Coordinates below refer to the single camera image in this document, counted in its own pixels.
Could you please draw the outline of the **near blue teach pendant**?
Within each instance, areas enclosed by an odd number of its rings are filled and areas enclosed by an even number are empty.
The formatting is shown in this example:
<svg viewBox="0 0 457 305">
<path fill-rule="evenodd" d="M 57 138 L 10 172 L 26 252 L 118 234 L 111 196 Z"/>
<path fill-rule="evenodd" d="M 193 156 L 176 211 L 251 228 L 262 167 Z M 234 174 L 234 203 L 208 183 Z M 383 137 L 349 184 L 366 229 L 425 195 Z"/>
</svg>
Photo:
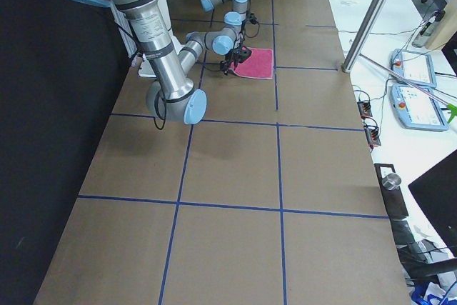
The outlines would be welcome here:
<svg viewBox="0 0 457 305">
<path fill-rule="evenodd" d="M 405 84 L 391 87 L 393 112 L 405 129 L 443 132 L 449 125 L 439 103 Z"/>
</svg>

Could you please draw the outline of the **far blue teach pendant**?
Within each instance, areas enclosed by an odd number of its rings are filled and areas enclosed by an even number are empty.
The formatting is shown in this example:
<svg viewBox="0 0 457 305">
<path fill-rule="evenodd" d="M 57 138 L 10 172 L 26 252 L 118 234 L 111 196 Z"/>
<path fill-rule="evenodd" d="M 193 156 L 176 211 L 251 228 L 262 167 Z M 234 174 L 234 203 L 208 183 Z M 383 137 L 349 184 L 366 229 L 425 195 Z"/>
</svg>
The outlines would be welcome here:
<svg viewBox="0 0 457 305">
<path fill-rule="evenodd" d="M 391 53 L 391 70 L 418 84 L 436 88 L 436 74 L 430 54 L 395 49 Z"/>
</svg>

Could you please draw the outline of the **black monitor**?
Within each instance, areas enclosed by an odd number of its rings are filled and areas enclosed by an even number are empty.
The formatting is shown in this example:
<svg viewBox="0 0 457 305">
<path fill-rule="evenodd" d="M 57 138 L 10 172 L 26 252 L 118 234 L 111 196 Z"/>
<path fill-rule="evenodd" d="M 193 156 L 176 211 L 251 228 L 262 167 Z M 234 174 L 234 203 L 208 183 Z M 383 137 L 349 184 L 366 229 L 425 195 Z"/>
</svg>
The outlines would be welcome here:
<svg viewBox="0 0 457 305">
<path fill-rule="evenodd" d="M 456 151 L 412 181 L 416 203 L 456 256 Z"/>
</svg>

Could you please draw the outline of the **silver metal cylinder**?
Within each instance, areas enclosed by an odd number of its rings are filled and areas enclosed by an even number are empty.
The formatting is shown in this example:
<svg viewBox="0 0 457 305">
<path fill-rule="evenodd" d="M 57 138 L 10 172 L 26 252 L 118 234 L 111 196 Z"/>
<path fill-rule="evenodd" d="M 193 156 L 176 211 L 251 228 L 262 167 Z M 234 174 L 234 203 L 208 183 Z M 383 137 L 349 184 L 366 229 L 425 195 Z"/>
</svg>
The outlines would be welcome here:
<svg viewBox="0 0 457 305">
<path fill-rule="evenodd" d="M 401 177 L 396 173 L 385 175 L 381 180 L 381 185 L 388 191 L 393 191 L 401 185 Z"/>
</svg>

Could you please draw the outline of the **blue teach pendant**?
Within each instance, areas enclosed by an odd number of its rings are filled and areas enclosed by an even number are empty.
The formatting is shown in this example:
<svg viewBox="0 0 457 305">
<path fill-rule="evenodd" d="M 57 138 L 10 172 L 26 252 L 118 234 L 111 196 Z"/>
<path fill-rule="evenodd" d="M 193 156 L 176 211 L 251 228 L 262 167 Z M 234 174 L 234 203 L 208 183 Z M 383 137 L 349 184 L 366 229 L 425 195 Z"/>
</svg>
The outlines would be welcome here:
<svg viewBox="0 0 457 305">
<path fill-rule="evenodd" d="M 391 53 L 391 70 L 418 84 L 436 88 L 436 74 L 430 54 L 395 49 Z"/>
<path fill-rule="evenodd" d="M 405 129 L 443 132 L 449 125 L 439 103 L 405 84 L 391 87 L 393 112 Z"/>
</svg>

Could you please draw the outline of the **orange black connector box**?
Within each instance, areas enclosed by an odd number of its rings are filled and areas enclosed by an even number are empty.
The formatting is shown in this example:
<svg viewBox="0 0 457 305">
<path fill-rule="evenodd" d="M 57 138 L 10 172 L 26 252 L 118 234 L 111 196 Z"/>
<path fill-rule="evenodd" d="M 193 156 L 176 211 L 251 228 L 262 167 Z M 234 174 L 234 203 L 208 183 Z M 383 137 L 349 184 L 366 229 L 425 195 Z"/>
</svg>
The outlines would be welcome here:
<svg viewBox="0 0 457 305">
<path fill-rule="evenodd" d="M 357 102 L 359 114 L 362 119 L 372 117 L 371 102 L 370 101 L 358 101 Z"/>
<path fill-rule="evenodd" d="M 370 148 L 376 148 L 381 146 L 379 127 L 374 125 L 364 125 L 363 126 L 366 140 Z"/>
</svg>

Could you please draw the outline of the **pink terry towel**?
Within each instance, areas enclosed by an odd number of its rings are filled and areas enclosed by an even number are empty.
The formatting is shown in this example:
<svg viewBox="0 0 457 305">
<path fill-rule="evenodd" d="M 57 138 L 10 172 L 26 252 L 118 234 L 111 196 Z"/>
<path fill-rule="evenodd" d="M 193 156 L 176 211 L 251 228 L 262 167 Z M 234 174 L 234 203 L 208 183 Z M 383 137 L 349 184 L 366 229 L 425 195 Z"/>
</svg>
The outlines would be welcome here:
<svg viewBox="0 0 457 305">
<path fill-rule="evenodd" d="M 273 49 L 251 48 L 251 56 L 237 66 L 232 64 L 235 75 L 247 79 L 273 78 Z"/>
</svg>

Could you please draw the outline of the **aluminium frame post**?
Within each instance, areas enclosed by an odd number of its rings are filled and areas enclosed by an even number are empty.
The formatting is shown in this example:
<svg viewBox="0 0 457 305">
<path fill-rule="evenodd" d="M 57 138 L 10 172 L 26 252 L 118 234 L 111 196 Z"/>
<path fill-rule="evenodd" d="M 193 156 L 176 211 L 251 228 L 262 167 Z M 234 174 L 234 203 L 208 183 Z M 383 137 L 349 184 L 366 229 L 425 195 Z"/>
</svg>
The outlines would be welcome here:
<svg viewBox="0 0 457 305">
<path fill-rule="evenodd" d="M 356 37 L 351 45 L 351 48 L 349 49 L 348 54 L 342 64 L 343 72 L 348 74 L 351 72 L 385 3 L 386 0 L 371 1 L 366 15 L 364 16 L 359 30 L 357 31 Z"/>
</svg>

